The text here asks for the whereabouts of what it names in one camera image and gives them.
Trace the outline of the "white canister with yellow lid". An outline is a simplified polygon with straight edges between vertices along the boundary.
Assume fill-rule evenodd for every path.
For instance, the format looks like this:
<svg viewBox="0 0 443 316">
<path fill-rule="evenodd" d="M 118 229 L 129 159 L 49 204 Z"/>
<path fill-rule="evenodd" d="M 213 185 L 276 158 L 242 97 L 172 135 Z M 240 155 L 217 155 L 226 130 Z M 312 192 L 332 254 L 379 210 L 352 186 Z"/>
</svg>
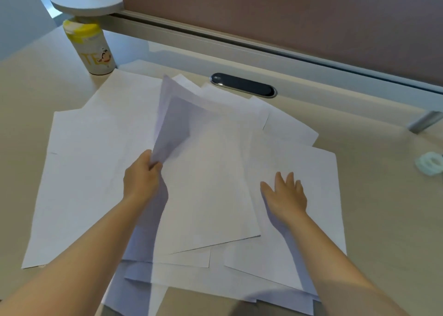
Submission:
<svg viewBox="0 0 443 316">
<path fill-rule="evenodd" d="M 70 19 L 63 22 L 63 29 L 90 74 L 103 76 L 116 69 L 114 56 L 97 23 Z"/>
</svg>

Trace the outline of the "pale green tape roll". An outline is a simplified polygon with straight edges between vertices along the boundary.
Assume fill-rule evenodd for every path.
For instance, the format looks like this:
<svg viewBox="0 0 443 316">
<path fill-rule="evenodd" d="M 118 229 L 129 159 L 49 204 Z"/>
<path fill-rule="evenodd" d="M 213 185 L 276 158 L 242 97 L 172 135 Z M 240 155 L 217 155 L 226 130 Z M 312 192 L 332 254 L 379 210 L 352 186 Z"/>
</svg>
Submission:
<svg viewBox="0 0 443 316">
<path fill-rule="evenodd" d="M 427 152 L 415 160 L 415 166 L 427 176 L 443 173 L 443 155 L 436 152 Z"/>
</svg>

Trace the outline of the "grey metal bracket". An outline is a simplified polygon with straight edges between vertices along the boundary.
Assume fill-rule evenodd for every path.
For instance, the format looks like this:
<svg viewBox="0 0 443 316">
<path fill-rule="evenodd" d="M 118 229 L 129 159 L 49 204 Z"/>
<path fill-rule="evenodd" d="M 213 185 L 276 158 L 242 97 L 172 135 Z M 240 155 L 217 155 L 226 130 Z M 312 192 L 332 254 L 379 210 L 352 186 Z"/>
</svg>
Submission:
<svg viewBox="0 0 443 316">
<path fill-rule="evenodd" d="M 443 119 L 443 112 L 429 111 L 407 126 L 413 134 L 420 134 Z"/>
</svg>

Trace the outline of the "grey aluminium partition rail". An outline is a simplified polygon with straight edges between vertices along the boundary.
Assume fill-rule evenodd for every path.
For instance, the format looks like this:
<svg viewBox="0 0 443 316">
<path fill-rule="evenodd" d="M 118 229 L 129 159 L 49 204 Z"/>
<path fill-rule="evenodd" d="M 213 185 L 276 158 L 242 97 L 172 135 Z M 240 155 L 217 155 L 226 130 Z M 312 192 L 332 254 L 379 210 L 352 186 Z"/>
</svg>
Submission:
<svg viewBox="0 0 443 316">
<path fill-rule="evenodd" d="M 121 11 L 99 17 L 105 30 L 371 95 L 386 90 L 443 97 L 443 86 L 292 51 L 261 41 L 159 17 Z"/>
</svg>

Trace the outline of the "pile of white papers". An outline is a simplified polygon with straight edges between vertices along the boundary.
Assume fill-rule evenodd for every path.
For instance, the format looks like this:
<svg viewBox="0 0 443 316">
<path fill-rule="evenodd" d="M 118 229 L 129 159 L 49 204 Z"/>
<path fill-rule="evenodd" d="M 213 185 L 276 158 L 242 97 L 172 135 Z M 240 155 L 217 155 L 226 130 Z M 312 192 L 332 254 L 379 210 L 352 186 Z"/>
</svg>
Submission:
<svg viewBox="0 0 443 316">
<path fill-rule="evenodd" d="M 114 284 L 149 283 L 237 300 L 264 300 L 312 314 L 317 295 L 287 229 L 268 213 L 260 182 L 294 172 L 304 184 L 309 216 L 346 252 L 336 157 L 313 148 L 318 134 L 255 96 L 246 99 L 177 75 L 193 93 L 251 110 L 260 129 L 252 134 L 246 181 L 260 236 L 196 250 L 156 254 L 159 221 L 167 199 L 160 186 L 136 224 Z M 46 265 L 108 213 L 123 197 L 124 171 L 156 138 L 162 80 L 121 71 L 108 77 L 79 110 L 55 112 L 22 268 Z"/>
</svg>

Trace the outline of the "person's right forearm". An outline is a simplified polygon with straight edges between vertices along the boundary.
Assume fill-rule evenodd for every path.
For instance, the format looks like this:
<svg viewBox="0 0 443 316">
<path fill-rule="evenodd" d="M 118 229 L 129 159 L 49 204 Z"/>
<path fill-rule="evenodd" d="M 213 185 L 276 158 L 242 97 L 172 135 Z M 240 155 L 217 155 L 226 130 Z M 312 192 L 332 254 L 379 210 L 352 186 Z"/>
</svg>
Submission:
<svg viewBox="0 0 443 316">
<path fill-rule="evenodd" d="M 374 285 L 306 212 L 278 215 L 291 231 L 328 316 L 410 316 Z"/>
</svg>

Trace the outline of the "person's left forearm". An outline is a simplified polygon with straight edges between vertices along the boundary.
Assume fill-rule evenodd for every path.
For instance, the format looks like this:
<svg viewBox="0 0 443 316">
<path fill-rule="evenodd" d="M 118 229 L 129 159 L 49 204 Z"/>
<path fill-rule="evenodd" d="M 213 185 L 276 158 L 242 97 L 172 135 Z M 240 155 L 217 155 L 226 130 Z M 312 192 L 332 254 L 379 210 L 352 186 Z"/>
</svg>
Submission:
<svg viewBox="0 0 443 316">
<path fill-rule="evenodd" d="M 0 302 L 0 316 L 94 316 L 149 198 L 130 195 Z"/>
</svg>

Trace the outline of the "single white paper sheet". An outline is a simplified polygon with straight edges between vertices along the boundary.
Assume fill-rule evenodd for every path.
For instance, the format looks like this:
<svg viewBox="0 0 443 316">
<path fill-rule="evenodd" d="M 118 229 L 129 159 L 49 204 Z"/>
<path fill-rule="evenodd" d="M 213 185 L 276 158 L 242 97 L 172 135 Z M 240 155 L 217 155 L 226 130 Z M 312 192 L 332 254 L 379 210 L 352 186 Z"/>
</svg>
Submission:
<svg viewBox="0 0 443 316">
<path fill-rule="evenodd" d="M 163 77 L 152 159 L 163 164 L 167 199 L 156 254 L 260 236 L 245 175 L 259 124 L 251 110 L 237 111 Z"/>
</svg>

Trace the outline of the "person's right hand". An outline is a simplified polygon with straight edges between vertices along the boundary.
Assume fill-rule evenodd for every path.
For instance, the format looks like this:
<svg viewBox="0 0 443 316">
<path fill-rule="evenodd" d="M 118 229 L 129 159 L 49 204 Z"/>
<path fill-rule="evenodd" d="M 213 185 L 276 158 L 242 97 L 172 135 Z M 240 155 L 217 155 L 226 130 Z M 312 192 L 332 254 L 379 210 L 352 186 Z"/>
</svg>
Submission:
<svg viewBox="0 0 443 316">
<path fill-rule="evenodd" d="M 307 216 L 307 207 L 301 206 L 302 183 L 299 179 L 295 181 L 296 189 L 291 190 L 286 186 L 286 179 L 280 172 L 277 172 L 272 189 L 278 193 L 278 201 L 266 202 L 271 213 L 288 228 Z"/>
</svg>

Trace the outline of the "mauve desk partition panel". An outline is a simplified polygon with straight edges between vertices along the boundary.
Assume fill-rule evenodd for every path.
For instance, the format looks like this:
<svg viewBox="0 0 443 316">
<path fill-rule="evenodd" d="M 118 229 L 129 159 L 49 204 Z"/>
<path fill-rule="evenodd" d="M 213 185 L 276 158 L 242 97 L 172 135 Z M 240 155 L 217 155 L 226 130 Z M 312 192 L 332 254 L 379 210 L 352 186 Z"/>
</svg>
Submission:
<svg viewBox="0 0 443 316">
<path fill-rule="evenodd" d="M 123 0 L 128 11 L 443 86 L 443 0 Z"/>
</svg>

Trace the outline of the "person's left hand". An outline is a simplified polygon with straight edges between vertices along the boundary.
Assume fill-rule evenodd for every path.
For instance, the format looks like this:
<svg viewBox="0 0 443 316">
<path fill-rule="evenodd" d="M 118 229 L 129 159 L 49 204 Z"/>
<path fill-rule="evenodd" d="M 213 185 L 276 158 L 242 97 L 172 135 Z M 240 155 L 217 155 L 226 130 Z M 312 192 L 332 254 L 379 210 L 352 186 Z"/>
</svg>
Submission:
<svg viewBox="0 0 443 316">
<path fill-rule="evenodd" d="M 161 172 L 149 171 L 149 165 L 156 162 L 151 157 L 148 149 L 125 170 L 122 202 L 145 206 L 157 193 Z"/>
</svg>

